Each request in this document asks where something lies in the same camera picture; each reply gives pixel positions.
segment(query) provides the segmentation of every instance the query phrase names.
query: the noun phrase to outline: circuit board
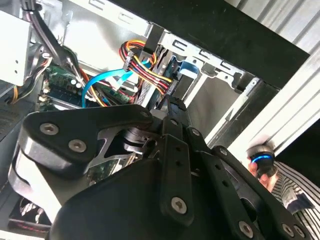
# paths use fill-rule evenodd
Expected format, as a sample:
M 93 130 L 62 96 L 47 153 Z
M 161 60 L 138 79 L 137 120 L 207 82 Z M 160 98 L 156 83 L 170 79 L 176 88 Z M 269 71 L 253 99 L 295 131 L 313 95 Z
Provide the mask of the circuit board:
M 103 84 L 98 85 L 104 92 L 112 95 L 121 104 L 130 102 L 130 97 L 114 91 L 111 87 Z M 46 70 L 46 79 L 43 81 L 41 109 L 52 109 L 51 106 L 60 106 L 63 109 L 76 109 L 82 107 L 82 86 L 75 76 L 65 69 L 50 65 Z M 87 107 L 99 107 L 94 101 L 86 101 Z

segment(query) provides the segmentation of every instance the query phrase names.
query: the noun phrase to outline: ribbed metal surface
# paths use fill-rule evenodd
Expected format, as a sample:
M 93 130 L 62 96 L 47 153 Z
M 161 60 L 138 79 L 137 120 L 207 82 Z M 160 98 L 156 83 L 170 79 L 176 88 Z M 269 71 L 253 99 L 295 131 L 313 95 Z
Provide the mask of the ribbed metal surface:
M 320 48 L 320 1 L 226 0 L 226 2 L 311 55 Z

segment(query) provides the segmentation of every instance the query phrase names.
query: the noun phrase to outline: blue led light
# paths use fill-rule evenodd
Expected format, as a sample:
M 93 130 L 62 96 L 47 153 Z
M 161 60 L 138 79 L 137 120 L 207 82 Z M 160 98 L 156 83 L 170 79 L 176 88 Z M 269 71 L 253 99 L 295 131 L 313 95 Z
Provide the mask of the blue led light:
M 252 160 L 252 163 L 256 162 L 259 159 L 271 159 L 270 155 L 262 155 L 262 156 L 258 156 L 255 159 Z

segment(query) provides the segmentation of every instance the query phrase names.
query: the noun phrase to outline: yellow wire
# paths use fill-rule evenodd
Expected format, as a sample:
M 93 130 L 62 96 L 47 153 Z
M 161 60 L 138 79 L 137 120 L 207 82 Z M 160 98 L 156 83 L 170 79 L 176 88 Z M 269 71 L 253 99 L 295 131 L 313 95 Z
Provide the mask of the yellow wire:
M 134 74 L 137 74 L 141 79 L 143 79 L 143 80 L 146 81 L 147 83 L 155 86 L 155 88 L 158 89 L 159 92 L 160 92 L 162 95 L 164 94 L 164 92 L 163 92 L 157 85 L 153 84 L 152 82 L 150 82 L 149 80 L 147 80 L 147 79 L 145 79 L 143 76 L 141 76 L 140 74 L 136 73 L 132 68 L 129 69 L 129 70 L 131 70 Z
M 91 86 L 90 89 L 91 89 L 92 95 L 94 96 L 94 98 L 96 99 L 96 101 L 100 104 L 100 106 L 106 107 L 107 105 L 104 104 L 102 101 L 100 101 L 100 99 L 99 99 L 99 97 L 97 96 L 94 88 Z
M 134 56 L 134 59 L 138 62 L 139 66 L 141 66 L 147 73 L 153 75 L 153 76 L 156 77 L 156 78 L 163 79 L 163 80 L 165 80 L 165 81 L 167 81 L 167 82 L 169 82 L 169 83 L 172 82 L 171 79 L 169 79 L 169 78 L 167 78 L 167 77 L 165 77 L 165 76 L 160 76 L 160 75 L 154 73 L 153 71 L 150 71 L 148 68 L 145 67 L 145 65 L 143 65 L 143 64 L 139 61 L 139 59 L 137 58 L 137 56 Z
M 146 44 L 144 41 L 141 41 L 141 40 L 130 40 L 130 41 L 127 41 L 127 42 L 126 42 L 126 45 L 125 45 L 127 51 L 130 51 L 129 44 L 131 44 L 131 43 L 133 43 L 133 42 L 137 42 L 137 43 L 141 43 L 141 44 Z M 148 68 L 146 68 L 146 67 L 140 62 L 140 60 L 137 58 L 137 56 L 134 56 L 134 59 L 138 62 L 138 64 L 139 64 L 147 73 L 151 74 L 152 76 L 154 76 L 154 77 L 156 77 L 156 78 L 163 79 L 163 80 L 165 80 L 165 81 L 167 81 L 167 82 L 169 82 L 169 83 L 172 82 L 171 79 L 169 79 L 169 78 L 167 78 L 167 77 L 165 77 L 165 76 L 160 76 L 160 75 L 154 73 L 153 71 L 150 71 Z
M 80 71 L 81 71 L 81 73 L 82 73 L 82 76 L 85 78 L 85 80 L 86 80 L 87 82 L 89 82 L 88 75 L 87 75 L 82 69 L 80 69 Z M 99 99 L 99 97 L 97 96 L 94 88 L 91 86 L 89 89 L 90 89 L 93 97 L 95 98 L 95 100 L 100 104 L 100 106 L 106 107 L 107 105 Z
M 16 101 L 17 98 L 18 98 L 18 95 L 19 95 L 19 93 L 18 93 L 17 86 L 14 86 L 14 87 L 13 87 L 13 97 L 12 97 L 12 102 L 11 102 L 11 104 L 14 104 L 14 103 L 15 103 L 15 101 Z

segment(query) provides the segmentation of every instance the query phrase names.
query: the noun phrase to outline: orange wire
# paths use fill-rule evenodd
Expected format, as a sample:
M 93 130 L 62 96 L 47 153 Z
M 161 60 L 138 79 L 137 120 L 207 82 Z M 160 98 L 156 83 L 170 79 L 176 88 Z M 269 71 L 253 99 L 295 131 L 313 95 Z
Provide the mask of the orange wire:
M 80 71 L 81 71 L 81 74 L 82 74 L 82 76 L 84 77 L 85 81 L 86 81 L 86 82 L 89 82 L 89 77 L 88 77 L 88 75 L 87 75 L 81 68 L 80 68 Z M 95 90 L 94 90 L 94 88 L 93 88 L 92 86 L 90 87 L 90 90 L 91 90 L 93 96 L 95 97 L 95 99 L 97 100 L 97 102 L 100 104 L 100 106 L 108 107 L 108 105 L 106 105 L 103 101 L 101 101 L 101 100 L 99 99 L 99 97 L 97 96 L 97 94 L 96 94 L 96 92 L 95 92 Z

